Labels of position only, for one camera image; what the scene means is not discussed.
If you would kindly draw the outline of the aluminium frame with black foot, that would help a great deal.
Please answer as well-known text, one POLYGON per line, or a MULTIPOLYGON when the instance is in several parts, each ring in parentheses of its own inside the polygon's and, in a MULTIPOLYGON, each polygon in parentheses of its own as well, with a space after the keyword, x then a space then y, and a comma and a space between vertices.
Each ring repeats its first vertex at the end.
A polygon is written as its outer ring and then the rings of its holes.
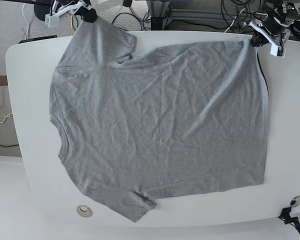
POLYGON ((150 16, 150 28, 152 31, 167 30, 168 25, 174 20, 177 9, 171 7, 167 0, 147 0, 150 16))

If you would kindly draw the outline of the black flat device on floor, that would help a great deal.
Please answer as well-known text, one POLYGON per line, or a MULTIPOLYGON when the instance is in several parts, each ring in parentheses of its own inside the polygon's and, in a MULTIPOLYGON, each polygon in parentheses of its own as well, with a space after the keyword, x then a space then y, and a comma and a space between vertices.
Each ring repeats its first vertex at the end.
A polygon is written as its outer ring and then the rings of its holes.
POLYGON ((35 38, 30 38, 30 39, 24 39, 21 40, 18 44, 23 44, 23 43, 30 43, 30 42, 35 42, 35 41, 42 41, 42 40, 48 40, 48 39, 54 39, 57 38, 57 35, 48 35, 48 36, 42 36, 42 37, 35 37, 35 38))

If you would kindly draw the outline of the metal table grommet left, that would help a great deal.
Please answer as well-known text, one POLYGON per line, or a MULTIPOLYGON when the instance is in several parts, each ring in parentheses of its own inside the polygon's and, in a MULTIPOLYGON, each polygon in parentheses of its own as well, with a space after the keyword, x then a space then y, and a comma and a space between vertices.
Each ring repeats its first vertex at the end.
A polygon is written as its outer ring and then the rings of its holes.
POLYGON ((86 205, 79 205, 76 212, 83 218, 90 218, 93 215, 92 209, 86 205))

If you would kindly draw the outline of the grey T-shirt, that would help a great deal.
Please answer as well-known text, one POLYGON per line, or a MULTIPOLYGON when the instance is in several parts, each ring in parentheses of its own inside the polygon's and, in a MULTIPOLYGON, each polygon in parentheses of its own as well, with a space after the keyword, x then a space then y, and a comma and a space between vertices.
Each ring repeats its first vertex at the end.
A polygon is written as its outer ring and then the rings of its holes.
POLYGON ((168 45, 82 22, 50 85, 59 158, 88 198, 137 222, 156 200, 264 182, 269 92, 242 41, 168 45))

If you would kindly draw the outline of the metal table grommet right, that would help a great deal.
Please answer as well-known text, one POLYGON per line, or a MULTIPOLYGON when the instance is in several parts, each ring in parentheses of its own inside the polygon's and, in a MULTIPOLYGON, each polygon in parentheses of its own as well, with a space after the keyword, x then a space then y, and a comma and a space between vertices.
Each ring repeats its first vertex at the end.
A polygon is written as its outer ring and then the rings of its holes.
POLYGON ((294 208, 300 205, 300 195, 295 196, 291 201, 290 201, 290 207, 294 208))

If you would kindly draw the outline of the metal table grommet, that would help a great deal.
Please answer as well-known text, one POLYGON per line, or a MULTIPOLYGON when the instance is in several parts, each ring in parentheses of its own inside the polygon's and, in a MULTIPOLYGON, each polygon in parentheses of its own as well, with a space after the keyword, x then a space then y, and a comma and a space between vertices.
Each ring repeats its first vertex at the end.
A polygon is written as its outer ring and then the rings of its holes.
POLYGON ((90 218, 93 215, 92 209, 86 205, 79 205, 76 212, 83 218, 90 218))
POLYGON ((294 208, 300 205, 300 195, 295 196, 291 201, 290 201, 290 207, 294 208))

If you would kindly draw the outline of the round black stand base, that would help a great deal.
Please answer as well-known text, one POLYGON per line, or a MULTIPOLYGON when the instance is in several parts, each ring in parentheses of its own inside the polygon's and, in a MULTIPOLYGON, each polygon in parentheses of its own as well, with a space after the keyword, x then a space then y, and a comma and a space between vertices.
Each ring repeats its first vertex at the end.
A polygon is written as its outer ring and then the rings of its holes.
POLYGON ((54 0, 36 0, 33 7, 35 16, 44 22, 46 15, 52 13, 54 2, 54 0))

